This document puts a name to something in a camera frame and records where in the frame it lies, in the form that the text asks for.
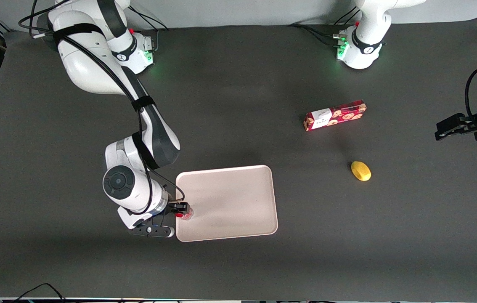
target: gray backdrop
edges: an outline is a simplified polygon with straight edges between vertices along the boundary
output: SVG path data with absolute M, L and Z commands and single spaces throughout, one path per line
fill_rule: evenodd
M 183 150 L 160 172 L 273 171 L 275 234 L 198 243 L 129 235 L 102 191 L 106 145 L 136 131 L 127 98 L 76 88 L 25 33 L 7 40 L 0 296 L 50 282 L 66 297 L 477 302 L 477 142 L 433 135 L 464 110 L 477 20 L 394 25 L 364 71 L 301 29 L 162 32 L 140 79 Z M 362 119 L 304 132 L 306 112 L 361 98 Z

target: yellow object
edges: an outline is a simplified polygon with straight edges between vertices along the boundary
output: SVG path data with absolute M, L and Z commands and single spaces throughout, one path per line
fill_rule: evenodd
M 367 181 L 371 178 L 371 170 L 369 167 L 360 161 L 354 161 L 350 165 L 350 170 L 352 174 L 360 181 Z

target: cable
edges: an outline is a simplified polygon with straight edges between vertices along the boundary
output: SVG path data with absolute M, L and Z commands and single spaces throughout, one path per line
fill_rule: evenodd
M 143 127 L 142 127 L 142 123 L 141 123 L 141 113 L 140 113 L 141 109 L 139 111 L 137 111 L 138 113 L 138 122 L 139 122 L 139 129 L 138 129 L 138 134 L 139 136 L 142 138 L 142 133 L 143 133 Z M 152 180 L 151 180 L 151 176 L 148 174 L 148 170 L 147 170 L 147 163 L 145 163 L 145 159 L 143 159 L 143 157 L 139 154 L 138 152 L 138 155 L 139 155 L 139 159 L 141 159 L 141 162 L 143 163 L 143 168 L 145 169 L 145 175 L 147 176 L 147 181 L 148 181 L 148 203 L 147 203 L 147 206 L 145 207 L 144 210 L 140 211 L 139 213 L 135 213 L 133 212 L 132 210 L 129 210 L 131 213 L 133 213 L 134 215 L 142 215 L 144 213 L 146 213 L 146 211 L 148 210 L 148 208 L 151 206 L 152 204 Z
M 58 2 L 57 4 L 54 4 L 54 5 L 52 5 L 52 6 L 48 7 L 48 8 L 46 8 L 46 9 L 44 9 L 44 10 L 42 10 L 42 11 L 38 11 L 38 12 L 35 12 L 35 13 L 31 13 L 31 15 L 29 15 L 29 16 L 27 16 L 27 17 L 21 19 L 20 21 L 18 21 L 18 25 L 19 25 L 20 27 L 25 28 L 25 29 L 34 29 L 34 30 L 38 30 L 38 31 L 46 32 L 46 33 L 53 33 L 53 31 L 50 31 L 49 29 L 43 29 L 42 27 L 33 27 L 32 24 L 30 24 L 29 26 L 27 26 L 27 25 L 23 25 L 22 23 L 24 23 L 25 21 L 27 21 L 27 20 L 29 20 L 29 19 L 31 19 L 31 18 L 34 18 L 34 17 L 36 17 L 36 16 L 38 16 L 38 15 L 41 15 L 41 14 L 43 14 L 43 13 L 45 13 L 45 12 L 49 12 L 49 11 L 53 10 L 54 8 L 56 8 L 56 7 L 60 6 L 60 5 L 62 5 L 63 3 L 67 2 L 67 1 L 70 1 L 70 0 L 62 0 L 61 2 Z
M 154 27 L 154 25 L 152 25 L 152 23 L 150 23 L 149 20 L 145 19 L 145 17 L 147 18 L 150 18 L 152 19 L 151 17 L 149 16 L 146 16 L 146 15 L 143 15 L 142 13 L 138 12 L 137 10 L 135 10 L 132 6 L 129 6 L 128 7 L 131 11 L 135 12 L 136 14 L 139 15 L 139 17 L 141 17 L 146 23 L 148 23 L 155 31 L 156 31 L 156 47 L 154 48 L 154 52 L 156 52 L 158 50 L 158 47 L 160 46 L 160 33 L 158 31 L 158 29 L 156 27 Z
M 469 80 L 467 80 L 467 84 L 465 85 L 465 109 L 467 110 L 467 115 L 471 119 L 472 123 L 477 126 L 477 120 L 476 117 L 472 114 L 471 111 L 471 106 L 469 104 L 469 89 L 471 86 L 472 79 L 475 77 L 477 74 L 477 69 L 472 72 L 472 74 L 469 76 Z
M 141 17 L 146 23 L 148 23 L 155 31 L 156 33 L 158 33 L 158 29 L 156 27 L 154 27 L 154 25 L 152 25 L 152 23 L 150 23 L 149 20 L 145 19 L 145 17 L 140 13 L 138 12 L 137 10 L 135 10 L 132 6 L 129 6 L 128 7 L 131 11 L 135 12 L 136 14 L 139 15 L 139 17 Z
M 174 201 L 172 202 L 177 202 L 177 201 L 184 201 L 184 198 L 186 197 L 184 195 L 184 192 L 181 188 L 179 188 L 177 185 L 175 185 L 175 183 L 169 181 L 168 179 L 166 179 L 164 176 L 158 174 L 156 171 L 154 171 L 153 169 L 149 168 L 149 170 L 151 171 L 151 173 L 155 174 L 156 176 L 158 176 L 160 179 L 166 181 L 167 183 L 169 183 L 171 186 L 173 186 L 173 188 L 175 188 L 176 190 L 178 190 L 180 192 L 180 194 L 182 194 L 182 198 L 181 199 L 175 199 Z
M 28 291 L 24 292 L 23 294 L 21 294 L 20 297 L 17 297 L 17 299 L 15 299 L 15 300 L 12 301 L 12 302 L 14 303 L 14 302 L 20 301 L 20 299 L 23 298 L 25 295 L 27 295 L 27 294 L 30 293 L 31 291 L 36 290 L 36 289 L 39 288 L 40 286 L 44 286 L 44 285 L 47 285 L 48 287 L 52 288 L 53 291 L 56 292 L 56 294 L 58 295 L 59 299 L 61 299 L 61 302 L 62 302 L 62 303 L 65 303 L 65 299 L 66 299 L 66 298 L 63 297 L 63 295 L 61 295 L 61 293 L 60 293 L 58 290 L 56 290 L 56 288 L 53 287 L 52 284 L 50 284 L 50 283 L 42 283 L 42 284 L 40 284 L 40 285 L 38 285 L 38 286 L 35 286 L 35 287 L 31 288 L 30 290 L 28 290 Z
M 31 15 L 33 15 L 35 13 L 35 8 L 37 7 L 37 1 L 38 0 L 34 0 L 33 1 L 33 6 L 31 6 Z M 31 17 L 31 19 L 29 19 L 29 25 L 33 25 L 33 17 Z M 33 29 L 29 29 L 29 37 L 33 36 Z
M 323 37 L 332 37 L 331 34 L 327 34 L 327 33 L 323 33 L 321 31 L 319 31 L 318 29 L 315 29 L 313 27 L 310 27 L 308 25 L 303 25 L 303 24 L 298 24 L 298 23 L 293 23 L 293 24 L 289 24 L 287 25 L 288 27 L 296 27 L 296 28 L 299 28 L 299 29 L 305 29 L 307 31 L 313 31 L 315 33 L 317 33 L 318 35 L 320 36 L 323 36 Z
M 160 221 L 160 226 L 164 225 L 164 218 L 166 217 L 165 213 L 162 215 L 162 221 Z
M 48 12 L 54 8 L 56 8 L 57 6 L 61 5 L 62 3 L 64 2 L 67 2 L 69 0 L 63 0 L 61 2 L 58 2 L 56 5 L 53 5 L 51 6 L 50 8 L 47 8 L 45 10 L 42 10 L 42 11 L 39 11 L 39 12 L 36 12 L 36 13 L 32 13 L 31 15 L 21 19 L 19 22 L 18 22 L 18 25 L 20 25 L 21 27 L 23 28 L 26 28 L 26 29 L 36 29 L 36 30 L 39 30 L 39 31 L 42 31 L 42 32 L 45 32 L 45 33 L 53 33 L 53 31 L 50 31 L 49 29 L 43 29 L 41 27 L 32 27 L 32 26 L 27 26 L 27 25 L 22 25 L 23 22 L 27 21 L 28 19 L 30 19 L 31 17 L 34 17 L 34 16 L 38 16 L 44 12 Z M 132 94 L 129 92 L 129 90 L 126 88 L 126 86 L 123 84 L 123 82 L 121 82 L 121 80 L 119 79 L 119 77 L 110 69 L 110 67 L 108 67 L 106 65 L 106 63 L 104 63 L 102 60 L 100 60 L 100 58 L 96 57 L 95 54 L 93 54 L 92 52 L 90 52 L 90 50 L 88 50 L 87 48 L 85 48 L 84 46 L 82 46 L 81 44 L 79 44 L 78 42 L 76 42 L 75 40 L 72 40 L 72 38 L 70 38 L 69 36 L 65 36 L 63 37 L 63 40 L 65 40 L 65 42 L 71 44 L 72 46 L 74 46 L 75 48 L 77 48 L 78 50 L 80 50 L 81 52 L 83 52 L 87 57 L 89 57 L 94 63 L 96 63 L 107 75 L 109 75 L 109 77 L 111 77 L 111 79 L 117 84 L 117 86 L 119 86 L 119 88 L 123 91 L 123 93 L 125 94 L 125 96 L 127 96 L 127 98 L 129 98 L 130 102 L 134 102 L 135 99 L 133 98 Z M 142 135 L 142 132 L 143 132 L 143 125 L 142 125 L 142 121 L 141 121 L 141 113 L 140 111 L 137 111 L 137 115 L 138 115 L 138 124 L 139 124 L 139 129 L 138 129 L 138 132 L 139 132 L 139 135 L 141 136 Z M 150 190 L 150 194 L 149 194 L 149 202 L 146 206 L 146 208 L 140 212 L 140 213 L 135 213 L 131 210 L 129 210 L 131 213 L 133 213 L 134 215 L 142 215 L 143 213 L 145 213 L 148 208 L 150 207 L 151 205 L 151 202 L 152 202 L 152 180 L 151 180 L 151 177 L 149 175 L 149 170 L 152 171 L 152 173 L 156 174 L 156 176 L 159 176 L 160 178 L 162 178 L 162 180 L 165 180 L 166 182 L 168 182 L 169 184 L 171 184 L 171 186 L 173 186 L 174 188 L 176 188 L 177 190 L 179 190 L 179 192 L 183 195 L 183 197 L 181 198 L 181 201 L 184 200 L 184 192 L 178 188 L 175 184 L 173 184 L 173 182 L 169 181 L 168 179 L 166 179 L 165 177 L 163 177 L 162 175 L 156 173 L 154 170 L 152 169 L 148 169 L 148 166 L 147 166 L 147 163 L 145 162 L 145 160 L 143 159 L 143 157 L 141 157 L 141 160 L 142 160 L 142 163 L 143 163 L 143 167 L 145 169 L 145 173 L 146 173 L 146 176 L 147 176 L 147 179 L 148 179 L 148 183 L 149 183 L 149 190 Z
M 156 47 L 154 48 L 154 51 L 156 52 L 159 47 L 160 47 L 160 32 L 156 32 Z
M 132 10 L 133 12 L 137 13 L 137 14 L 140 15 L 140 16 L 147 17 L 147 18 L 151 19 L 152 21 L 154 21 L 154 22 L 156 22 L 156 23 L 162 25 L 162 26 L 164 27 L 164 29 L 166 29 L 166 31 L 169 31 L 169 30 L 170 30 L 170 29 L 167 28 L 167 26 L 166 26 L 164 23 L 161 23 L 160 21 L 154 19 L 153 17 L 149 17 L 149 16 L 147 16 L 147 15 L 145 15 L 145 14 L 142 14 L 142 13 L 136 11 L 132 6 L 129 6 L 129 9 Z
M 347 24 L 348 21 L 350 21 L 354 16 L 356 16 L 356 14 L 358 14 L 360 12 L 360 10 L 356 11 L 356 13 L 352 14 L 352 16 L 350 16 L 349 19 L 347 19 L 347 21 L 345 21 L 344 24 Z
M 328 45 L 328 46 L 332 46 L 333 44 L 331 43 L 328 43 L 326 42 L 325 40 L 321 39 L 321 37 L 319 36 L 322 36 L 322 37 L 331 37 L 331 35 L 327 34 L 327 33 L 323 33 L 317 29 L 314 29 L 313 27 L 309 27 L 308 25 L 302 25 L 302 24 L 296 24 L 296 23 L 293 23 L 293 24 L 289 24 L 287 25 L 288 27 L 296 27 L 298 29 L 305 29 L 308 33 L 311 33 L 317 40 L 319 40 L 319 42 L 325 44 L 325 45 Z
M 352 10 L 348 11 L 345 15 L 342 15 L 338 20 L 336 20 L 336 22 L 334 22 L 334 25 L 337 25 L 341 19 L 343 19 L 346 15 L 349 15 L 350 13 L 352 13 L 352 11 L 354 11 L 356 8 L 357 6 L 354 6 Z

